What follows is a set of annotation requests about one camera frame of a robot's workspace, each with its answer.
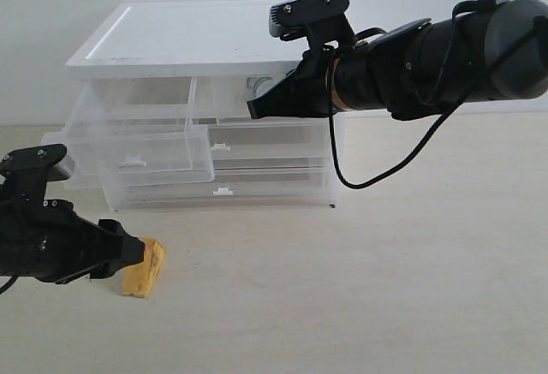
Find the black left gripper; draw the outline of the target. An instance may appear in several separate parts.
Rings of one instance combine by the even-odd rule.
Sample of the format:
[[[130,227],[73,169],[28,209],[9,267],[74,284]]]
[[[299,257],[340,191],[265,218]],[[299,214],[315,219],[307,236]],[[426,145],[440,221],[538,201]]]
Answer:
[[[1,276],[10,284],[22,277],[52,284],[110,278],[142,263],[145,250],[117,220],[90,223],[66,201],[1,209]]]

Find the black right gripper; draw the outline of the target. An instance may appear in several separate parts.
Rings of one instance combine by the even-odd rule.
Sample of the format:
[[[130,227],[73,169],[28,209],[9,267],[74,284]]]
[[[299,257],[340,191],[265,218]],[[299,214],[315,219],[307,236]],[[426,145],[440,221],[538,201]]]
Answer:
[[[328,88],[334,68],[335,48],[307,50],[293,74],[270,90],[247,101],[252,119],[266,117],[327,118],[342,112]]]

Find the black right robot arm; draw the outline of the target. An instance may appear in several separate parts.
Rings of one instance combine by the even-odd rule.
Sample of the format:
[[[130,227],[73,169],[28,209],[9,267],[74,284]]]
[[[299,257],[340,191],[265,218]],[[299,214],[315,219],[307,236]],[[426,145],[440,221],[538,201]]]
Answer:
[[[254,119],[387,110],[411,121],[460,102],[534,99],[547,90],[547,6],[469,0],[446,21],[356,32],[349,0],[292,0],[270,11],[271,36],[305,39],[294,70],[247,104]]]

